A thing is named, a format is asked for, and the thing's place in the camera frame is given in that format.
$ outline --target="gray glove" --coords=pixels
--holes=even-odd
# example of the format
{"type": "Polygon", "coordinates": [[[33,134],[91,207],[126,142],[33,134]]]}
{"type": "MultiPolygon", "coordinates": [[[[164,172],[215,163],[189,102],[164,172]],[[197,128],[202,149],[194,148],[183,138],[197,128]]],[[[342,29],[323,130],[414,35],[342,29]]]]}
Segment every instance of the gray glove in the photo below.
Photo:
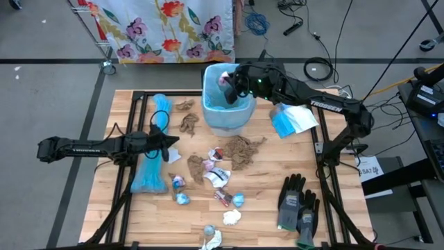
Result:
{"type": "Polygon", "coordinates": [[[277,209],[277,227],[288,231],[295,231],[298,224],[298,211],[300,210],[299,197],[305,184],[305,177],[292,174],[286,177],[279,195],[277,209]]]}
{"type": "Polygon", "coordinates": [[[298,213],[298,225],[296,229],[299,232],[299,239],[296,245],[299,249],[308,250],[314,249],[313,237],[316,234],[318,228],[318,212],[319,212],[319,199],[316,198],[316,194],[311,190],[300,193],[299,196],[299,213],[298,213]]]}

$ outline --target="wooden table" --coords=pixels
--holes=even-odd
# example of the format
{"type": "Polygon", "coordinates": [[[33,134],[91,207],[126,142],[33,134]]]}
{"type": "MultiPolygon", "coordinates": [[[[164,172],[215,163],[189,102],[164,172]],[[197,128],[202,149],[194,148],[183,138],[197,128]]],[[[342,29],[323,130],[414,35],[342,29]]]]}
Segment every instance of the wooden table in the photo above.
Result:
{"type": "MultiPolygon", "coordinates": [[[[117,90],[115,92],[105,135],[110,132],[115,122],[120,125],[122,130],[125,129],[132,95],[132,90],[117,90]]],[[[134,194],[130,207],[126,244],[139,241],[142,246],[200,246],[203,242],[203,227],[207,224],[213,224],[222,232],[224,246],[295,246],[298,233],[281,231],[276,227],[278,217],[277,197],[285,176],[292,173],[301,173],[307,178],[305,189],[309,188],[321,197],[319,180],[315,175],[316,163],[311,133],[305,131],[301,134],[280,139],[271,126],[268,116],[270,109],[273,107],[272,103],[257,99],[256,111],[244,128],[242,136],[252,141],[260,140],[262,136],[268,140],[260,146],[259,153],[253,157],[254,163],[248,169],[232,172],[226,190],[231,194],[243,192],[246,202],[239,209],[242,213],[239,223],[235,226],[225,226],[222,222],[223,213],[234,209],[234,206],[231,205],[226,208],[214,199],[214,188],[206,178],[204,178],[204,185],[195,183],[189,173],[187,159],[193,154],[205,158],[208,149],[222,147],[230,138],[217,137],[212,134],[203,119],[200,97],[170,98],[173,99],[174,104],[189,99],[196,101],[190,111],[179,111],[173,108],[169,134],[180,136],[180,140],[174,144],[174,147],[179,150],[182,158],[171,165],[164,163],[162,166],[162,176],[169,187],[171,187],[171,180],[168,173],[185,177],[187,182],[185,193],[190,196],[191,203],[186,206],[179,206],[171,199],[171,193],[134,194]],[[179,131],[182,118],[190,112],[196,113],[200,117],[200,121],[196,123],[196,134],[193,137],[179,131]]],[[[149,129],[149,118],[154,110],[155,104],[150,99],[146,109],[145,131],[149,129]]],[[[327,111],[325,112],[325,118],[330,138],[336,137],[345,126],[343,116],[327,111]]],[[[99,164],[107,160],[101,158],[99,164]]],[[[341,161],[355,165],[352,156],[342,156],[341,161]]],[[[231,169],[231,162],[224,160],[218,162],[216,166],[231,169]]],[[[80,234],[80,241],[91,237],[109,213],[117,169],[117,166],[109,163],[97,170],[80,234]]],[[[361,232],[369,240],[372,240],[373,229],[357,171],[340,165],[337,167],[337,172],[345,211],[361,232]]],[[[338,240],[342,242],[339,220],[334,210],[333,213],[336,235],[338,240]]],[[[114,240],[117,239],[120,223],[121,216],[118,216],[114,230],[114,240]]],[[[322,199],[319,210],[319,225],[314,241],[317,246],[320,246],[321,242],[329,242],[322,199]]]]}

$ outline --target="floral fabric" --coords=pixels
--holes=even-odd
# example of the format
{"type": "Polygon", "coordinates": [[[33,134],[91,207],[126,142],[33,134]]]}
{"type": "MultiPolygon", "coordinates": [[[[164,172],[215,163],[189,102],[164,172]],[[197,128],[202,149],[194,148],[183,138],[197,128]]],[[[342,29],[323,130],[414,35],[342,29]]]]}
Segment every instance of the floral fabric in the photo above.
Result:
{"type": "Polygon", "coordinates": [[[120,63],[234,62],[232,0],[90,0],[120,63]]]}

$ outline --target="concrete floor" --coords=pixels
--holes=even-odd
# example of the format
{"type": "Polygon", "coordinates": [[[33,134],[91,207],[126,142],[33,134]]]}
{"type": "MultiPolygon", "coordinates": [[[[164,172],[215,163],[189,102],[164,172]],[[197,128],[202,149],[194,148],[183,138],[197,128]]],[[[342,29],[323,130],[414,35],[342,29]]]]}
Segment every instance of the concrete floor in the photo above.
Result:
{"type": "MultiPolygon", "coordinates": [[[[322,47],[309,36],[304,25],[291,35],[282,32],[290,27],[293,20],[281,15],[275,7],[276,1],[256,0],[255,10],[266,15],[271,27],[266,34],[268,52],[285,63],[288,72],[305,79],[302,73],[303,58],[326,56],[322,47]]],[[[330,54],[334,45],[348,1],[309,0],[310,28],[321,36],[330,54]]],[[[14,11],[7,1],[0,2],[0,62],[2,59],[100,59],[101,55],[82,29],[76,17],[70,13],[64,1],[23,0],[24,9],[14,11]]],[[[438,3],[434,11],[444,24],[444,2],[438,3]]],[[[304,8],[298,14],[306,19],[304,8]]],[[[425,8],[418,0],[355,0],[345,23],[337,56],[340,62],[339,85],[353,89],[356,98],[362,98],[378,79],[386,61],[395,55],[419,19],[425,8]],[[376,58],[350,63],[348,59],[376,58]]],[[[87,25],[94,23],[85,15],[87,25]]],[[[444,61],[444,45],[423,53],[418,43],[437,36],[436,28],[427,18],[400,58],[382,79],[377,89],[412,75],[418,66],[416,58],[444,61]]],[[[239,59],[256,58],[264,47],[265,40],[246,32],[236,39],[236,53],[239,59]]],[[[200,70],[204,65],[116,65],[117,74],[106,76],[92,122],[85,116],[99,75],[97,64],[36,65],[27,63],[0,64],[2,90],[0,92],[0,125],[7,131],[0,135],[8,143],[0,151],[0,245],[2,249],[45,248],[56,217],[62,191],[67,180],[72,159],[64,159],[50,165],[35,158],[37,143],[44,138],[59,135],[78,138],[85,126],[89,139],[103,138],[105,123],[110,111],[112,96],[117,89],[199,88],[200,70]]],[[[322,73],[322,66],[316,72],[322,73]]],[[[333,84],[332,80],[324,85],[333,84]]],[[[387,99],[395,89],[371,97],[367,104],[387,99]]],[[[376,126],[388,124],[396,118],[380,112],[375,113],[376,126]]],[[[372,154],[405,140],[413,127],[406,125],[397,131],[382,128],[364,138],[369,144],[367,154],[372,154]]],[[[406,144],[382,154],[401,156],[405,165],[425,157],[418,138],[414,136],[406,144]]],[[[82,159],[72,198],[67,208],[58,246],[75,245],[83,223],[87,199],[92,184],[95,159],[82,159]]],[[[421,249],[441,249],[444,238],[436,225],[429,204],[420,199],[425,211],[434,244],[420,244],[406,240],[395,246],[421,249]]],[[[379,234],[378,242],[389,243],[418,234],[412,214],[379,214],[370,211],[373,226],[379,234]]]]}

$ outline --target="light blue trash bin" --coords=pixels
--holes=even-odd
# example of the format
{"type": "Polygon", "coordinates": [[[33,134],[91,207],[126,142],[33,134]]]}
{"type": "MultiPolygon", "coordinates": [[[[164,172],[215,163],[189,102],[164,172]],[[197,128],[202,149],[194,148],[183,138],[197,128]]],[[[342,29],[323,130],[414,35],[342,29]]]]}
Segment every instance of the light blue trash bin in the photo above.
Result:
{"type": "Polygon", "coordinates": [[[223,72],[233,72],[238,64],[219,63],[207,67],[203,76],[202,107],[205,122],[217,136],[240,135],[242,127],[255,111],[256,99],[249,94],[233,104],[225,100],[228,85],[219,85],[223,72]]]}

